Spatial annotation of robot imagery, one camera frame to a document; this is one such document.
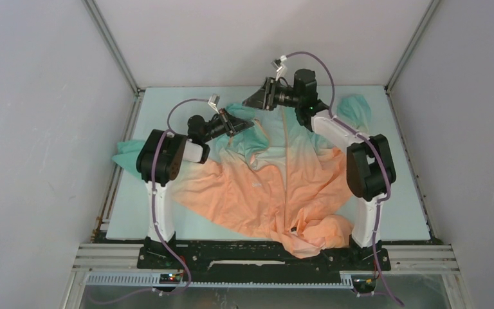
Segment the teal and orange jacket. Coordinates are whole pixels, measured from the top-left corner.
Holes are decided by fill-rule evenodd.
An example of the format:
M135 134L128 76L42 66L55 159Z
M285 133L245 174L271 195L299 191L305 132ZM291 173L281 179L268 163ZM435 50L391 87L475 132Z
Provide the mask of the teal and orange jacket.
M277 241L297 258L355 244L356 225L338 214L352 197L345 151L300 126L291 108L233 104L227 111L253 127L219 137L215 160L182 163L166 186L145 182L149 192L164 194L149 200L149 236L174 237L162 213L172 200L239 234Z

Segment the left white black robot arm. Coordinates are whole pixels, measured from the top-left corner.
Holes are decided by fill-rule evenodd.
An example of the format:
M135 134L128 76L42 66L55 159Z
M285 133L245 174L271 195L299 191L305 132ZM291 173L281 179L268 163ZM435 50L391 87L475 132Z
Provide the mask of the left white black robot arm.
M233 137L254 126L253 121L237 118L219 109L206 121L201 115L188 119L187 134L171 130L151 131L136 160L136 170L145 183L149 197L149 229L145 246L162 268L178 259L177 250L166 244L175 240L170 186L178 177L183 162L204 164L210 153L209 141L226 135Z

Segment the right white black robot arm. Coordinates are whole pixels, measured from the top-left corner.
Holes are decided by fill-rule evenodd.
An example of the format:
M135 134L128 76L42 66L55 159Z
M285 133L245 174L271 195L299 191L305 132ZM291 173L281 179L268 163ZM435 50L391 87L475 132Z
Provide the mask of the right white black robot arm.
M293 108L298 123L318 134L346 154L346 179L358 199L352 240L357 245L348 252L349 263L357 269L374 261L374 247L380 241L381 207L390 198L396 169L384 135L369 136L340 120L318 96L316 73L299 69L292 84L281 73L265 78L262 86L242 104L272 111L277 106Z

